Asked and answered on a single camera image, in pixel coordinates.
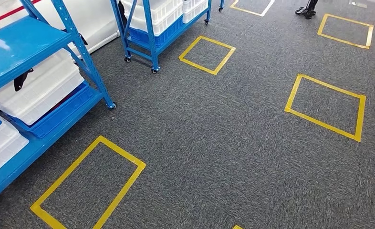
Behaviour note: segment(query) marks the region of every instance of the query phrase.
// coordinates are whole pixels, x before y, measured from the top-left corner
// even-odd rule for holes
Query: blue shelving unit
[[[143,0],[143,5],[144,5],[144,13],[145,13],[145,18],[146,18],[146,23],[147,23],[147,30],[148,30],[148,37],[149,37],[149,42],[141,42],[141,41],[135,41],[133,40],[130,36],[127,36],[130,28],[130,22],[133,18],[134,14],[134,9],[137,3],[137,0],[133,0],[133,5],[130,10],[130,15],[127,20],[127,25],[124,26],[123,20],[120,14],[119,7],[117,5],[116,0],[110,0],[112,4],[113,11],[115,13],[116,17],[116,22],[117,26],[119,27],[120,31],[120,36],[121,40],[123,43],[123,47],[125,49],[125,61],[130,62],[131,60],[131,53],[137,54],[139,56],[142,56],[152,62],[152,73],[157,73],[159,71],[159,65],[158,65],[158,55],[165,50],[172,42],[174,42],[183,32],[185,32],[188,28],[192,26],[201,16],[204,14],[207,14],[206,19],[204,20],[205,24],[207,25],[208,22],[210,21],[210,11],[211,11],[211,0],[208,0],[208,7],[201,12],[198,16],[196,16],[193,20],[191,20],[187,24],[183,24],[182,27],[180,27],[177,31],[175,31],[172,35],[170,35],[167,39],[166,42],[164,42],[162,45],[159,47],[156,46],[155,44],[155,36],[154,36],[154,31],[152,27],[152,18],[151,18],[151,9],[150,9],[150,4],[149,0]],[[130,43],[134,43],[140,47],[143,47],[144,49],[147,49],[150,51],[150,55],[144,54],[138,50],[135,50],[130,47]]]
[[[50,26],[30,0],[20,1],[29,15],[0,29],[0,87],[25,73],[59,49],[64,48],[70,52],[79,67],[81,67],[96,84],[97,90],[90,88],[93,95],[79,108],[74,109],[72,113],[66,115],[65,118],[43,138],[37,138],[27,131],[20,131],[21,134],[29,140],[29,143],[0,168],[0,192],[101,99],[105,100],[109,108],[114,109],[116,107],[109,96],[102,78],[63,0],[51,1],[68,32]],[[68,47],[68,44],[71,42],[77,47],[82,56],[82,60]]]

